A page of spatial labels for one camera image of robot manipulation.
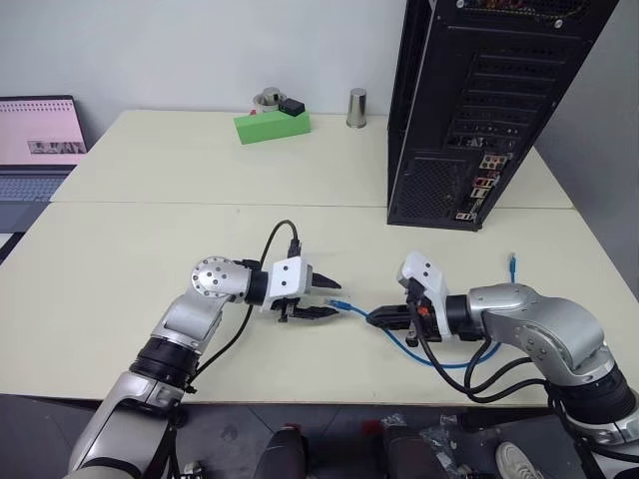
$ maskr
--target black pc case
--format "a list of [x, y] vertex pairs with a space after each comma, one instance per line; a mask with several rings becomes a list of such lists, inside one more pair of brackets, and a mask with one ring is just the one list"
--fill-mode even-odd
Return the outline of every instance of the black pc case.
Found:
[[388, 223], [479, 230], [616, 4], [407, 0], [388, 119]]

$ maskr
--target blue ethernet cable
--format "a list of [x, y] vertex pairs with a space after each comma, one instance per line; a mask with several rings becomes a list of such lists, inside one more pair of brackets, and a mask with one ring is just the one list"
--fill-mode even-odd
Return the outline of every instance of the blue ethernet cable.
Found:
[[[337, 308], [337, 309], [341, 309], [342, 311], [353, 311], [353, 312], [356, 312], [357, 314], [362, 315], [363, 317], [367, 317], [368, 316], [368, 313], [366, 311], [364, 311], [363, 309], [358, 308], [357, 306], [353, 306], [349, 302], [340, 301], [340, 300], [337, 300], [337, 299], [330, 299], [328, 301], [328, 304], [331, 305], [332, 307]], [[414, 352], [410, 351], [388, 329], [383, 329], [382, 331], [386, 334], [386, 336], [388, 336], [388, 338], [392, 342], [395, 343], [395, 345], [397, 347], [399, 347], [403, 352], [405, 352], [408, 356], [413, 358], [415, 361], [420, 362], [421, 364], [425, 364], [426, 366], [433, 367], [432, 362], [430, 362], [430, 361], [424, 359], [423, 357], [418, 356]], [[497, 352], [497, 350], [500, 347], [501, 347], [501, 343], [500, 342], [496, 343], [494, 345], [494, 347], [492, 347], [492, 349], [490, 349], [483, 356], [481, 356], [481, 358], [477, 361], [477, 364], [481, 364], [482, 362], [485, 362], [488, 359], [490, 359], [492, 356], [495, 355], [495, 353]], [[460, 364], [441, 364], [441, 366], [444, 369], [465, 369], [466, 367], [468, 367], [468, 364], [469, 364], [468, 362], [463, 362], [463, 363], [460, 363]]]
[[517, 256], [515, 256], [514, 252], [510, 254], [510, 261], [508, 262], [508, 270], [510, 271], [510, 282], [517, 282], [516, 281]]

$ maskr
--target black cable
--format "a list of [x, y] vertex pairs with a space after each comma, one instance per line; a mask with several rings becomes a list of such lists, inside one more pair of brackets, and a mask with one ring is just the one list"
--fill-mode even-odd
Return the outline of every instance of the black cable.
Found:
[[[504, 389], [503, 391], [500, 391], [496, 394], [493, 394], [491, 396], [486, 396], [486, 397], [478, 397], [474, 395], [475, 391], [472, 387], [466, 387], [465, 385], [461, 385], [459, 384], [457, 381], [455, 381], [452, 377], [450, 377], [448, 375], [448, 373], [446, 372], [446, 370], [441, 366], [441, 364], [439, 363], [439, 361], [437, 360], [437, 358], [435, 357], [435, 355], [432, 353], [432, 350], [430, 349], [430, 345], [428, 344], [428, 341], [426, 341], [424, 338], [424, 331], [423, 331], [423, 327], [421, 324], [421, 318], [419, 316], [419, 314], [417, 313], [417, 306], [413, 303], [410, 302], [408, 304], [408, 310], [410, 311], [410, 315], [412, 317], [412, 322], [415, 326], [415, 332], [417, 333], [417, 338], [419, 340], [419, 343], [421, 344], [422, 349], [424, 350], [424, 352], [426, 353], [426, 356], [428, 357], [428, 359], [430, 360], [430, 362], [432, 362], [433, 367], [435, 368], [435, 370], [439, 373], [439, 375], [441, 376], [441, 378], [446, 381], [446, 383], [448, 383], [449, 386], [451, 386], [453, 389], [461, 392], [462, 394], [465, 394], [470, 400], [480, 403], [480, 404], [487, 404], [489, 402], [494, 402], [497, 401], [499, 399], [503, 399], [506, 396], [509, 396], [510, 394], [512, 394], [515, 391], [518, 391], [519, 389], [522, 389], [524, 387], [528, 387], [528, 386], [532, 386], [532, 385], [543, 385], [545, 386], [547, 384], [547, 382], [543, 379], [527, 379], [525, 381], [521, 381], [518, 382], [516, 384], [513, 384], [512, 386], [507, 387], [506, 389]], [[484, 344], [482, 344], [482, 346], [479, 349], [483, 349], [486, 346], [486, 343], [484, 342]], [[475, 359], [475, 362], [477, 360], [477, 357], [480, 357], [481, 353], [479, 355], [477, 355], [477, 353], [475, 353], [473, 355], [473, 359]], [[520, 363], [525, 363], [525, 362], [519, 362], [520, 360], [515, 360], [515, 361], [511, 361], [510, 363], [506, 364], [505, 366], [503, 366], [501, 369], [499, 369], [495, 374], [493, 374], [491, 377], [489, 377], [484, 383], [480, 384], [479, 388], [483, 388], [481, 390], [484, 390], [486, 388], [488, 388], [491, 384], [493, 384], [497, 379], [499, 379], [499, 377], [501, 377], [503, 374], [505, 374], [507, 371], [509, 371], [510, 369], [512, 369], [513, 367], [519, 365]]]
[[520, 357], [519, 359], [514, 359], [504, 364], [499, 369], [497, 369], [497, 371], [492, 376], [490, 376], [481, 384], [471, 387], [471, 378], [472, 378], [472, 373], [474, 371], [474, 368], [478, 364], [478, 361], [483, 355], [483, 353], [490, 347], [491, 343], [492, 343], [491, 339], [489, 338], [486, 339], [484, 343], [481, 345], [481, 347], [477, 349], [477, 352], [474, 353], [474, 355], [468, 362], [468, 367], [466, 367], [466, 372], [464, 373], [464, 376], [463, 376], [463, 385], [464, 387], [468, 388], [468, 390], [472, 394], [485, 391], [490, 386], [492, 386], [495, 382], [497, 382], [497, 380], [500, 379], [501, 376], [503, 376], [510, 369], [514, 369], [515, 367], [520, 366], [521, 364], [529, 364], [532, 362], [532, 359], [530, 359], [529, 357]]
[[[271, 231], [271, 234], [269, 235], [269, 239], [267, 239], [267, 243], [264, 246], [264, 251], [262, 251], [262, 257], [260, 257], [260, 269], [262, 269], [262, 266], [264, 265], [264, 261], [267, 258], [267, 254], [269, 253], [269, 249], [271, 248], [271, 243], [273, 242], [273, 239], [276, 237], [276, 233], [284, 225], [288, 225], [289, 227], [291, 227], [291, 231], [293, 233], [293, 239], [291, 240], [291, 246], [289, 248], [289, 253], [291, 253], [291, 249], [292, 248], [299, 248], [300, 247], [300, 240], [298, 238], [298, 229], [296, 228], [296, 226], [294, 225], [294, 223], [291, 220], [282, 220], [281, 222], [277, 223], [273, 227], [273, 230]], [[247, 324], [249, 323], [249, 319], [251, 318], [251, 313], [252, 312], [253, 312], [253, 305], [250, 305], [249, 308], [247, 309], [247, 313], [244, 316], [244, 320], [242, 321], [242, 324], [240, 325], [240, 328], [238, 329], [238, 332], [236, 332], [236, 334], [231, 338], [231, 340], [229, 342], [227, 342], [225, 344], [225, 346], [222, 349], [220, 349], [218, 352], [216, 352], [202, 366], [200, 366], [200, 367], [198, 367], [198, 369], [196, 369], [195, 374], [193, 376], [191, 376], [191, 378], [189, 379], [189, 385], [191, 385], [191, 383], [195, 380], [195, 378], [198, 377], [200, 374], [202, 374], [202, 372], [207, 367], [209, 367], [220, 356], [222, 356], [225, 352], [227, 352], [229, 349], [231, 349], [231, 347], [236, 343], [236, 341], [240, 338], [240, 336], [244, 332], [245, 328], [247, 327]]]

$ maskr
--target metal cup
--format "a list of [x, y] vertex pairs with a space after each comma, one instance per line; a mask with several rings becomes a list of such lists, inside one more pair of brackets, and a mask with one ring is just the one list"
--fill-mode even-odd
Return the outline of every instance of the metal cup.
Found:
[[366, 126], [366, 90], [364, 88], [350, 90], [346, 124], [351, 128], [363, 128]]

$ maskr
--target green block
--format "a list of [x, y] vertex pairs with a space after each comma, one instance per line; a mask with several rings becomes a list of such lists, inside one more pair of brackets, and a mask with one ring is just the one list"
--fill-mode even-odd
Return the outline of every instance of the green block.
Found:
[[240, 142], [263, 142], [274, 138], [292, 137], [311, 131], [309, 112], [292, 117], [283, 112], [268, 112], [233, 118]]

